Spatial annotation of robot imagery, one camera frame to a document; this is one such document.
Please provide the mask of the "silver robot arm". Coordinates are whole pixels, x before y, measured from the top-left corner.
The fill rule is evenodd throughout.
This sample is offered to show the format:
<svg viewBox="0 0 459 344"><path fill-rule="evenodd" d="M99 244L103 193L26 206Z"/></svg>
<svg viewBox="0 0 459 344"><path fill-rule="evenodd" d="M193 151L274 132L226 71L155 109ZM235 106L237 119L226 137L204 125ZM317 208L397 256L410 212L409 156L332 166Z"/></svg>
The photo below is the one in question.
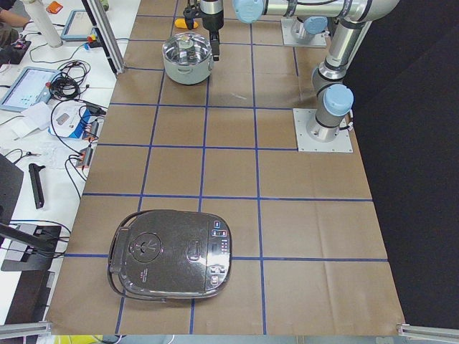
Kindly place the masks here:
<svg viewBox="0 0 459 344"><path fill-rule="evenodd" d="M232 5L237 18L246 24L253 23L265 13L264 1L233 1ZM219 30L224 26L223 1L187 1L183 15L187 29L192 29L194 20L201 18L204 28L209 32L210 42L219 45ZM319 34L327 24L326 17L312 16L305 20L303 28L308 34Z"/></svg>
<svg viewBox="0 0 459 344"><path fill-rule="evenodd" d="M318 108L308 121L308 135L318 142L331 142L350 113L354 96L342 84L351 53L358 48L365 24L388 15L397 1L233 1L236 17L251 24L264 15L324 16L338 19L324 61L311 75Z"/></svg>

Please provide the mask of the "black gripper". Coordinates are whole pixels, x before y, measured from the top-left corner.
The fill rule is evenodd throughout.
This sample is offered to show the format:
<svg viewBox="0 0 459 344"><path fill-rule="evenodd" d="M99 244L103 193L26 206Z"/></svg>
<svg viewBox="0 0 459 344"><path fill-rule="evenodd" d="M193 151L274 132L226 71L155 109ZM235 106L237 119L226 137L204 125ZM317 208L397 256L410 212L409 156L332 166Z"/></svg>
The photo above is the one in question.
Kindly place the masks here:
<svg viewBox="0 0 459 344"><path fill-rule="evenodd" d="M209 31L212 58L219 61L219 30L224 25L223 0L201 0L199 9L204 28Z"/></svg>
<svg viewBox="0 0 459 344"><path fill-rule="evenodd" d="M187 24L191 24L191 20L194 20L198 16L198 3L197 1L187 1L187 5L183 10L184 18L187 21Z"/></svg>

